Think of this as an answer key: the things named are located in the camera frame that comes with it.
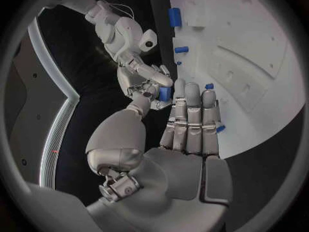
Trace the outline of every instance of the humanoid robot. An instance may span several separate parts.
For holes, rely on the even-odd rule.
[[[227,163],[219,157],[220,111],[213,85],[200,94],[195,83],[173,81],[164,65],[146,65],[141,51],[157,44],[129,17],[103,0],[55,0],[95,25],[106,51],[117,62],[117,78],[132,102],[104,120],[85,149],[91,170],[105,177],[102,198],[89,212],[107,231],[217,231],[232,201]],[[150,109],[172,105],[160,145],[145,151],[141,119]]]

